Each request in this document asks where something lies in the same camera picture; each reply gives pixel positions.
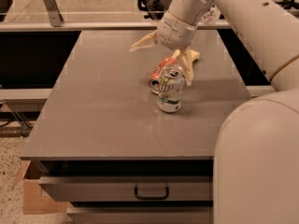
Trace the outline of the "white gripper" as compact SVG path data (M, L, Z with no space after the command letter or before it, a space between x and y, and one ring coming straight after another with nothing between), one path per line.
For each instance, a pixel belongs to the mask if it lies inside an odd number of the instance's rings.
M193 80L193 51L189 48L189 45L192 43L195 32L196 27L194 25L189 25L172 13L166 12L157 25L157 31L143 36L129 48L129 51L134 52L138 49L152 48L158 44L158 39L170 49L180 49L178 62L182 66L186 84L191 86Z

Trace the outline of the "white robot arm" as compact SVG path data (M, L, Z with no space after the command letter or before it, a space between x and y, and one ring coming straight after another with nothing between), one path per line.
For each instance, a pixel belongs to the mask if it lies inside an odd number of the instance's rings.
M155 32L132 49L158 43L180 52L216 7L258 64L268 86L223 122L214 154L214 224L299 224L299 20L272 0L172 0Z

